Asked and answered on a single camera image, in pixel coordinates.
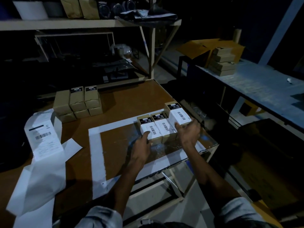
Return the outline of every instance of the shelf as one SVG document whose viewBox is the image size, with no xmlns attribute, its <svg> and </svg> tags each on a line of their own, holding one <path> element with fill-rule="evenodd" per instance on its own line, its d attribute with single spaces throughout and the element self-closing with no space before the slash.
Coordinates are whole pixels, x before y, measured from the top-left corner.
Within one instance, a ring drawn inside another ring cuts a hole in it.
<svg viewBox="0 0 304 228">
<path fill-rule="evenodd" d="M 180 25 L 181 19 L 171 25 Z M 135 27 L 138 25 L 119 20 L 85 20 L 85 19 L 49 19 L 41 21 L 23 21 L 21 19 L 0 21 L 0 31 L 46 30 L 46 29 L 81 29 Z"/>
</svg>

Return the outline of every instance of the white tape border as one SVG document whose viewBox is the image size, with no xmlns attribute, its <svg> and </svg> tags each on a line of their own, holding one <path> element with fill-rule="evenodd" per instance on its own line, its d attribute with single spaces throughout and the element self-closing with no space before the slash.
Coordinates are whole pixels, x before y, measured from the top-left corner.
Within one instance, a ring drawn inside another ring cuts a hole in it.
<svg viewBox="0 0 304 228">
<path fill-rule="evenodd" d="M 164 109 L 156 110 L 146 114 L 153 114 Z M 132 118 L 124 119 L 121 121 L 109 123 L 106 125 L 98 126 L 89 129 L 89 141 L 90 141 L 90 152 L 91 152 L 91 169 L 92 169 L 92 184 L 93 184 L 93 199 L 96 199 L 106 193 L 112 188 L 115 182 L 119 179 L 120 176 L 116 176 L 110 180 L 106 180 L 106 172 L 104 166 L 104 157 L 102 142 L 100 138 L 100 133 L 116 129 L 118 127 L 126 126 L 137 122 L 137 117 L 142 116 L 138 115 Z M 196 143 L 196 149 L 199 151 L 205 150 L 206 148 L 200 143 Z M 167 168 L 170 165 L 173 165 L 179 161 L 182 161 L 187 158 L 186 153 L 183 149 L 179 149 L 173 153 L 170 153 L 166 156 L 158 158 L 157 160 L 147 163 L 144 165 L 143 169 L 139 172 L 136 180 L 149 176 L 152 173 L 160 171 Z"/>
</svg>

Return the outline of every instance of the small cardboard box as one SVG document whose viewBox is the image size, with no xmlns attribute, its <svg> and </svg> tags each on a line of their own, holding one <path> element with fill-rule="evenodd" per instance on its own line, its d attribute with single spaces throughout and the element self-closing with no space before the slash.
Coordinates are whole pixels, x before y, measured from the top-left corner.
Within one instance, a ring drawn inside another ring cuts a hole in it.
<svg viewBox="0 0 304 228">
<path fill-rule="evenodd" d="M 24 131 L 36 161 L 64 152 L 61 145 L 62 123 L 54 109 L 34 113 L 27 120 Z"/>
<path fill-rule="evenodd" d="M 83 17 L 85 19 L 99 20 L 97 2 L 95 0 L 79 0 Z"/>
<path fill-rule="evenodd" d="M 165 142 L 173 141 L 176 139 L 177 131 L 175 127 L 169 123 L 165 113 L 158 112 L 151 114 L 151 119 L 153 120 L 156 127 L 159 129 L 160 133 L 163 136 L 162 139 L 163 144 L 165 144 Z"/>
<path fill-rule="evenodd" d="M 214 72 L 215 74 L 217 74 L 218 76 L 232 75 L 235 72 L 235 70 L 220 71 L 220 70 L 216 69 L 215 67 L 213 67 L 212 65 L 209 65 L 208 69 L 211 70 L 212 72 Z"/>
<path fill-rule="evenodd" d="M 163 140 L 162 134 L 158 130 L 155 123 L 152 121 L 150 115 L 146 114 L 137 117 L 137 123 L 140 127 L 141 134 L 145 133 L 146 131 L 150 131 L 148 135 L 148 140 L 150 140 L 153 145 L 161 144 Z"/>
<path fill-rule="evenodd" d="M 216 47 L 213 50 L 213 54 L 215 55 L 222 55 L 222 54 L 229 54 L 231 53 L 232 48 L 229 47 Z"/>
<path fill-rule="evenodd" d="M 73 113 L 69 103 L 70 103 L 70 91 L 69 90 L 58 91 L 56 92 L 55 95 L 53 109 L 59 116 Z"/>
<path fill-rule="evenodd" d="M 243 103 L 243 105 L 240 108 L 240 113 L 245 116 L 257 115 L 257 114 L 261 114 L 264 112 L 265 112 L 265 110 L 256 106 L 255 104 L 251 103 L 248 100 L 245 100 L 245 102 Z"/>
<path fill-rule="evenodd" d="M 74 112 L 75 116 L 77 119 L 81 119 L 81 118 L 87 118 L 90 116 L 89 111 L 87 109 L 82 110 L 82 111 L 78 111 L 78 112 Z"/>
<path fill-rule="evenodd" d="M 83 86 L 71 89 L 70 107 L 74 112 L 87 109 L 85 105 L 85 92 L 83 91 Z"/>
<path fill-rule="evenodd" d="M 173 126 L 175 122 L 180 125 L 186 125 L 191 122 L 191 118 L 184 111 L 184 109 L 180 107 L 177 101 L 165 103 L 164 110 L 168 117 L 169 123 Z"/>
<path fill-rule="evenodd" d="M 219 38 L 215 38 L 189 41 L 176 50 L 192 59 L 193 64 L 207 68 L 212 52 L 217 47 L 232 48 L 231 54 L 235 55 L 235 63 L 239 62 L 245 48 L 234 41 L 220 41 Z"/>
<path fill-rule="evenodd" d="M 102 107 L 100 106 L 100 107 L 96 107 L 96 108 L 93 108 L 93 109 L 89 109 L 89 112 L 90 112 L 91 116 L 102 114 Z"/>
<path fill-rule="evenodd" d="M 224 70 L 234 70 L 235 69 L 235 63 L 234 62 L 217 62 L 215 60 L 210 61 L 210 65 L 216 68 L 219 71 Z"/>
<path fill-rule="evenodd" d="M 85 87 L 85 103 L 88 109 L 101 106 L 97 86 Z"/>
<path fill-rule="evenodd" d="M 235 58 L 234 54 L 221 54 L 221 55 L 212 55 L 212 59 L 217 62 L 232 62 Z"/>
<path fill-rule="evenodd" d="M 78 0 L 60 0 L 68 18 L 82 18 L 82 11 Z"/>
<path fill-rule="evenodd" d="M 76 121 L 76 117 L 74 115 L 74 113 L 70 113 L 70 114 L 66 114 L 66 115 L 62 115 L 59 116 L 59 119 L 62 123 L 66 123 L 66 122 L 72 122 L 72 121 Z"/>
</svg>

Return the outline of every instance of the brown tabletop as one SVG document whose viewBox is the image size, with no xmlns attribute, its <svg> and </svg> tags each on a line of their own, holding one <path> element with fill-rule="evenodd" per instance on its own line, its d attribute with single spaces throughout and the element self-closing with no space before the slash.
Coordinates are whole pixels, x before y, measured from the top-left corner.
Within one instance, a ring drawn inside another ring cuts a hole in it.
<svg viewBox="0 0 304 228">
<path fill-rule="evenodd" d="M 100 97 L 104 111 L 103 114 L 63 124 L 61 142 L 63 143 L 73 138 L 83 148 L 66 162 L 67 185 L 55 197 L 55 217 L 92 200 L 92 172 L 88 133 L 90 128 L 156 111 L 162 109 L 164 103 L 173 101 L 173 98 L 154 80 L 148 80 L 132 86 L 100 91 Z M 115 134 L 119 136 L 116 132 L 119 133 L 119 131 L 115 130 L 105 134 L 101 133 L 101 137 L 102 139 L 107 139 L 107 136 L 110 138 Z M 210 141 L 211 139 L 203 139 L 201 143 L 206 148 L 209 148 L 215 144 Z M 104 143 L 103 146 L 107 150 L 111 149 L 107 143 Z M 126 154 L 118 158 L 121 160 L 113 167 L 110 177 L 120 174 L 121 167 L 125 163 Z M 109 159 L 108 154 L 105 156 L 105 162 L 107 159 Z M 23 167 L 30 163 L 31 158 L 17 169 L 0 173 L 0 224 L 2 227 L 13 226 L 15 216 L 6 211 L 6 206 Z"/>
</svg>

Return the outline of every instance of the gray metal table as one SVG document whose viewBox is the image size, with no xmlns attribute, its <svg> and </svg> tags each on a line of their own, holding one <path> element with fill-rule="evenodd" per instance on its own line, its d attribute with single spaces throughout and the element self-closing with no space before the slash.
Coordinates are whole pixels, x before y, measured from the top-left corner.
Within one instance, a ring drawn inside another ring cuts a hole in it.
<svg viewBox="0 0 304 228">
<path fill-rule="evenodd" d="M 250 61 L 240 61 L 234 75 L 218 76 L 197 66 L 242 97 L 265 109 L 295 129 L 304 132 L 304 81 L 291 78 L 269 67 Z"/>
</svg>

